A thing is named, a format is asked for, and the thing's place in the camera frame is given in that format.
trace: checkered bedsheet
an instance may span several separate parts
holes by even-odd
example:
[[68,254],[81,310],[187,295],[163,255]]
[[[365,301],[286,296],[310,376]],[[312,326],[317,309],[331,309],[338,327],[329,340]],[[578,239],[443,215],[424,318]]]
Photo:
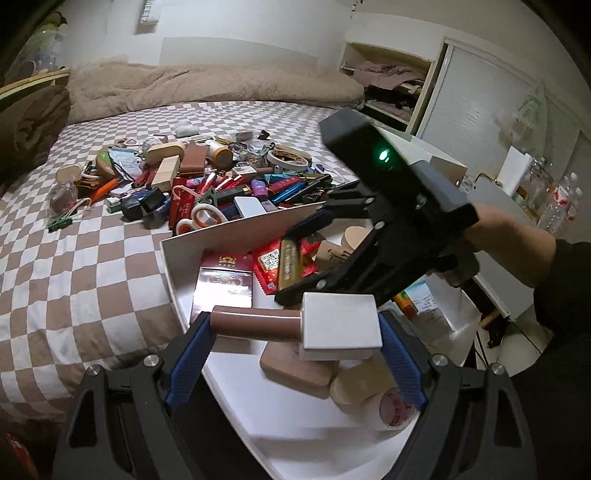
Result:
[[318,122],[332,112],[293,103],[193,103],[67,127],[47,164],[0,200],[0,415],[60,420],[89,365],[133,363],[181,333],[160,251],[167,226],[124,223],[100,203],[48,233],[44,209],[59,167],[123,137],[172,137],[175,124],[189,119],[218,135],[265,129],[353,180],[320,140]]

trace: screw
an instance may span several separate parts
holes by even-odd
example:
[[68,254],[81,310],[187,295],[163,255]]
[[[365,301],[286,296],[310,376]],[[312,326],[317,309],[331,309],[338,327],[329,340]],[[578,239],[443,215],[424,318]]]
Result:
[[91,365],[86,369],[86,373],[92,375],[93,377],[97,376],[100,372],[100,365]]
[[423,195],[422,193],[419,193],[417,195],[417,206],[416,209],[420,210],[421,208],[423,208],[425,206],[425,204],[427,203],[427,197],[425,197],[425,195]]
[[503,375],[505,373],[505,367],[501,364],[492,364],[491,370],[495,375]]
[[146,367],[155,367],[160,362],[160,357],[158,355],[148,355],[144,358],[144,365]]
[[445,367],[448,363],[447,357],[440,353],[438,353],[437,355],[433,355],[431,360],[433,360],[433,363],[438,367]]

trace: white bottle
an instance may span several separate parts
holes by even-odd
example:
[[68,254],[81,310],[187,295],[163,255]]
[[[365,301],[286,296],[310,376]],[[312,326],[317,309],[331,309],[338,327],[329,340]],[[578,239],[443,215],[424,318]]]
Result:
[[564,219],[561,228],[556,232],[557,236],[562,236],[566,231],[568,231],[570,226],[576,220],[577,214],[579,213],[579,201],[582,194],[583,191],[577,187],[573,196],[573,200],[570,202],[569,209],[566,212],[566,218]]
[[540,216],[538,227],[542,230],[556,235],[557,232],[562,228],[562,224],[566,218],[569,204],[572,198],[575,197],[575,188],[577,184],[577,174],[572,172],[570,175],[566,175],[561,182],[558,184],[550,203],[546,207],[546,210]]

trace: black clothing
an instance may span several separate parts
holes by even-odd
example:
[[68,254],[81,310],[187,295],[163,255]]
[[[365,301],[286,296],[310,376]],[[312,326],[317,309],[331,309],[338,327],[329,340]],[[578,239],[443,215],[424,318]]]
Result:
[[534,293],[554,332],[540,358],[513,377],[544,479],[591,478],[591,244],[556,242],[549,278]]

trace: qr code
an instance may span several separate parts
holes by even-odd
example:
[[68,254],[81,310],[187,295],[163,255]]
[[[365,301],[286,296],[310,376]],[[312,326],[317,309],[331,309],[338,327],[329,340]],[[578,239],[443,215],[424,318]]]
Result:
[[279,268],[279,249],[275,249],[259,257],[259,262],[265,272]]

